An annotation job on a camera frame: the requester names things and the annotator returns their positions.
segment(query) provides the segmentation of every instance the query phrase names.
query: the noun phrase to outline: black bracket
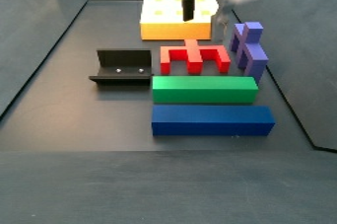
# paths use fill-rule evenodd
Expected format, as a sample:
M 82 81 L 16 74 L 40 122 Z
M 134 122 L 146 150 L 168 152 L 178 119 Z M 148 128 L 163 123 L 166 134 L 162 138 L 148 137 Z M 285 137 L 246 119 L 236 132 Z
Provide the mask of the black bracket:
M 90 80 L 106 85 L 151 85 L 152 51 L 148 49 L 99 49 L 100 70 Z
M 182 0 L 183 19 L 184 21 L 194 20 L 195 18 L 195 0 Z

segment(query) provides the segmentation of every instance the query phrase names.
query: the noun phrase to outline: green block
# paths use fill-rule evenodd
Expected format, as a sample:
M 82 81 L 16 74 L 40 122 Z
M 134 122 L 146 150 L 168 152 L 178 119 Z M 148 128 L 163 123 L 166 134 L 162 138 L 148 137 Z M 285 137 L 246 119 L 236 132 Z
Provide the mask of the green block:
M 252 103 L 259 86 L 254 77 L 155 76 L 155 103 Z

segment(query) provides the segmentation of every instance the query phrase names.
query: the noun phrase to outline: toy block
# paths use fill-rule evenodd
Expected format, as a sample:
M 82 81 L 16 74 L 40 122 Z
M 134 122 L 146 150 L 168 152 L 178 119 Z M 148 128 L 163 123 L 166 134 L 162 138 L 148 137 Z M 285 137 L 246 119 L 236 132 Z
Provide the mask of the toy block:
M 244 32 L 244 24 L 235 24 L 235 32 L 232 34 L 230 49 L 234 52 L 238 52 L 240 44 L 243 44 L 243 32 Z
M 199 46 L 195 39 L 184 41 L 186 46 L 162 46 L 162 73 L 170 74 L 171 62 L 175 60 L 187 61 L 187 72 L 200 74 L 203 61 L 215 60 L 220 73 L 230 70 L 231 59 L 224 45 Z
M 236 24 L 230 45 L 231 50 L 238 53 L 238 67 L 246 69 L 244 75 L 255 77 L 258 83 L 270 62 L 260 45 L 263 30 L 260 23 Z
M 270 135 L 276 120 L 263 106 L 154 105 L 154 135 Z
M 99 49 L 100 70 L 90 80 L 108 85 L 151 85 L 152 52 L 148 49 Z
M 264 27 L 262 23 L 246 23 L 243 31 L 243 40 L 246 43 L 259 43 Z
M 252 77 L 155 76 L 155 103 L 251 104 L 259 86 Z
M 142 39 L 211 39 L 216 0 L 195 0 L 194 20 L 187 22 L 182 4 L 182 0 L 144 0 Z

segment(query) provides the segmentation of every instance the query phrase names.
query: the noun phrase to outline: purple block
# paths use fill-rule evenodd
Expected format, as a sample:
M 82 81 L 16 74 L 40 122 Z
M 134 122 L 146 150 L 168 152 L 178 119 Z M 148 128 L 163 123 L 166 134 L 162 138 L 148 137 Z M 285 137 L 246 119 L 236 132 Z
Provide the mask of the purple block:
M 232 34 L 232 40 L 230 44 L 230 49 L 234 52 L 238 52 L 240 44 L 243 43 L 244 26 L 244 24 L 235 24 L 235 32 Z
M 242 46 L 242 53 L 238 53 L 238 55 L 236 55 L 236 63 L 238 63 L 238 67 L 240 69 L 246 69 L 247 68 L 248 61 L 250 61 L 248 55 L 247 55 L 246 51 L 243 50 L 243 47 L 244 46 Z
M 268 64 L 270 58 L 266 51 L 259 43 L 247 43 L 244 46 L 246 53 L 252 60 L 260 64 Z
M 246 43 L 259 43 L 263 35 L 264 27 L 262 23 L 252 22 L 246 23 L 244 32 L 243 32 L 243 41 Z
M 267 69 L 270 58 L 258 43 L 247 43 L 244 53 L 248 57 L 246 76 L 254 77 L 259 84 Z
M 267 64 L 266 65 L 256 64 L 255 61 L 250 61 L 250 63 L 248 63 L 248 67 L 247 67 L 244 75 L 250 76 L 250 77 L 254 77 L 258 84 L 260 83 L 260 80 L 262 80 L 262 77 L 264 75 L 267 66 L 268 66 Z

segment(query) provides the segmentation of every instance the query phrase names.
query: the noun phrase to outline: red m-shaped block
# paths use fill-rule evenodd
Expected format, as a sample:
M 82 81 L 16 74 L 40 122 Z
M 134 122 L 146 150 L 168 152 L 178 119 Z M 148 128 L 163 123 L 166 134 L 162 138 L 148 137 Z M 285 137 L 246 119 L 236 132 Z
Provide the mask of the red m-shaped block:
M 175 60 L 187 61 L 187 72 L 200 74 L 203 61 L 215 60 L 219 72 L 227 73 L 231 59 L 223 45 L 199 46 L 196 39 L 187 39 L 186 46 L 162 46 L 162 73 L 170 74 L 171 62 Z

